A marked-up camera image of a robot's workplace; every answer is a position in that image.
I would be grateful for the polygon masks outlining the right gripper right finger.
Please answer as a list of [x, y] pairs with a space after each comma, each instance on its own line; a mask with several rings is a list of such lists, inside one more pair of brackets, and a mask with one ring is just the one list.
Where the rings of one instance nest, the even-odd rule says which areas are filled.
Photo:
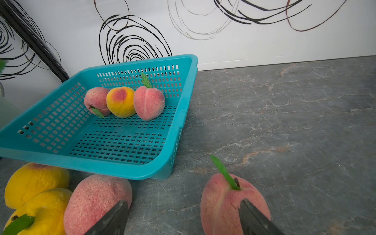
[[239, 217], [244, 235], [285, 235], [248, 199], [241, 201]]

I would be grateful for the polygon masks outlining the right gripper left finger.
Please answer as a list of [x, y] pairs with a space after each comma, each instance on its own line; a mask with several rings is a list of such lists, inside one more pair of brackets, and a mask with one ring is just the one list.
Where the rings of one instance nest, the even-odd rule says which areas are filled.
[[127, 201], [120, 200], [85, 235], [123, 235], [128, 214]]

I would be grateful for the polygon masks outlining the teal plastic basket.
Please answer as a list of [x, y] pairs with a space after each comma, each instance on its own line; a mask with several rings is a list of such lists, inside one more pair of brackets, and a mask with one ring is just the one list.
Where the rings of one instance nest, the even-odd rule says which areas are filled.
[[[173, 169], [198, 71], [193, 54], [82, 70], [1, 130], [1, 157], [131, 180]], [[100, 118], [84, 105], [94, 87], [137, 89], [146, 75], [165, 96], [156, 119]]]

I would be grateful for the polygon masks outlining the yellow peach red spot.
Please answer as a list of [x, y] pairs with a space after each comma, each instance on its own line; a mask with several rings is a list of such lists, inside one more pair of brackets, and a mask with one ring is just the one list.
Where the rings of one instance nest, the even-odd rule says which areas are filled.
[[106, 97], [107, 108], [119, 118], [128, 118], [136, 113], [134, 93], [130, 87], [117, 87], [110, 90]]

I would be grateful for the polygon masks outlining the pink peach with leaf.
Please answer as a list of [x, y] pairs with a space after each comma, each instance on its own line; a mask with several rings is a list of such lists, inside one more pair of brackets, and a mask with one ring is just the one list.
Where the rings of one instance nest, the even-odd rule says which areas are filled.
[[149, 79], [142, 73], [143, 86], [134, 93], [134, 108], [138, 116], [146, 121], [157, 118], [164, 110], [165, 96], [157, 88], [152, 88]]

